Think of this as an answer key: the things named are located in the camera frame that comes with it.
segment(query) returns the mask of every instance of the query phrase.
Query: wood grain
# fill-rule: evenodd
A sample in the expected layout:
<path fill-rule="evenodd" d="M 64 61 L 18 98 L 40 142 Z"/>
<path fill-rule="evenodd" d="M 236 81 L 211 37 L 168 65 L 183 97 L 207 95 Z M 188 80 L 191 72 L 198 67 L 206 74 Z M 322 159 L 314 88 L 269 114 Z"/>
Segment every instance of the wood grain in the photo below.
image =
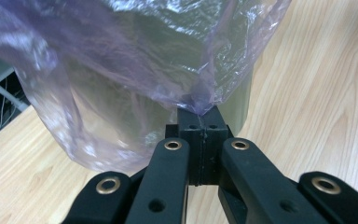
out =
<path fill-rule="evenodd" d="M 288 177 L 358 190 L 358 1 L 294 1 L 255 66 L 248 119 Z M 96 175 L 70 161 L 32 108 L 0 132 L 0 223 L 59 223 Z M 187 223 L 227 223 L 216 187 L 190 188 Z"/>

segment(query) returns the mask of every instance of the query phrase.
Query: plastic bag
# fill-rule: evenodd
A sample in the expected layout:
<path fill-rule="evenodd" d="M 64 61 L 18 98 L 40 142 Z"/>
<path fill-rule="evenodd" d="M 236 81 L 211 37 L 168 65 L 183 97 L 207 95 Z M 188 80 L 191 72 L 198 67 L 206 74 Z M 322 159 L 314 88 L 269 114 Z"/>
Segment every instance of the plastic bag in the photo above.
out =
<path fill-rule="evenodd" d="M 177 106 L 204 114 L 252 74 L 288 0 L 0 0 L 0 58 L 68 156 L 148 164 Z"/>

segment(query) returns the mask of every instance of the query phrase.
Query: transparent plastic bag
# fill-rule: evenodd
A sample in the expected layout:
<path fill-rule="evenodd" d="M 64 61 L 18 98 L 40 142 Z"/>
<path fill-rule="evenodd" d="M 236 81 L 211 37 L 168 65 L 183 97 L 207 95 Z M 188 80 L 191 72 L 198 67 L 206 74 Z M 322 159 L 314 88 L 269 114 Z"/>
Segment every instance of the transparent plastic bag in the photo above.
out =
<path fill-rule="evenodd" d="M 288 6 L 0 0 L 0 58 L 71 159 L 132 173 L 176 107 L 202 115 L 243 85 Z"/>

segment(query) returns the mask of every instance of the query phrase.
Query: wooden table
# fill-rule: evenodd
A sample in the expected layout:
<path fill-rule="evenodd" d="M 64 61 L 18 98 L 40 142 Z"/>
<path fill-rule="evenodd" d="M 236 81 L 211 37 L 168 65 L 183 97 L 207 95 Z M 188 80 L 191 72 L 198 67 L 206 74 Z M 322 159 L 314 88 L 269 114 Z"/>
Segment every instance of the wooden table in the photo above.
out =
<path fill-rule="evenodd" d="M 358 190 L 358 1 L 294 1 L 258 60 L 240 134 L 288 177 L 324 171 Z M 59 223 L 96 175 L 30 107 L 0 132 L 0 223 Z M 191 188 L 187 223 L 225 223 L 216 188 Z"/>

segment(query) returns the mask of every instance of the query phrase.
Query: brass grommet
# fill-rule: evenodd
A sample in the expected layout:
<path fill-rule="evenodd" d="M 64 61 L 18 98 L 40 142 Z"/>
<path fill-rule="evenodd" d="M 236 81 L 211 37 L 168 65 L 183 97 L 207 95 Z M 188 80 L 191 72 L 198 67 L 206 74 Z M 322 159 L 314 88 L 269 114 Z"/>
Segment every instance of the brass grommet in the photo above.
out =
<path fill-rule="evenodd" d="M 165 148 L 168 150 L 177 150 L 182 147 L 182 143 L 178 141 L 169 141 L 164 144 Z"/>
<path fill-rule="evenodd" d="M 104 183 L 113 182 L 115 185 L 112 188 L 105 188 Z M 110 194 L 120 188 L 120 179 L 117 176 L 105 177 L 97 184 L 97 192 L 100 194 Z"/>
<path fill-rule="evenodd" d="M 245 149 L 248 149 L 249 148 L 249 144 L 246 143 L 246 142 L 243 142 L 243 141 L 233 141 L 231 143 L 231 146 L 234 147 L 235 149 L 238 149 L 238 150 L 245 150 Z"/>
<path fill-rule="evenodd" d="M 339 194 L 341 192 L 341 188 L 339 187 L 339 185 L 331 179 L 316 176 L 312 178 L 311 182 L 313 187 L 320 190 L 321 192 L 328 194 Z"/>

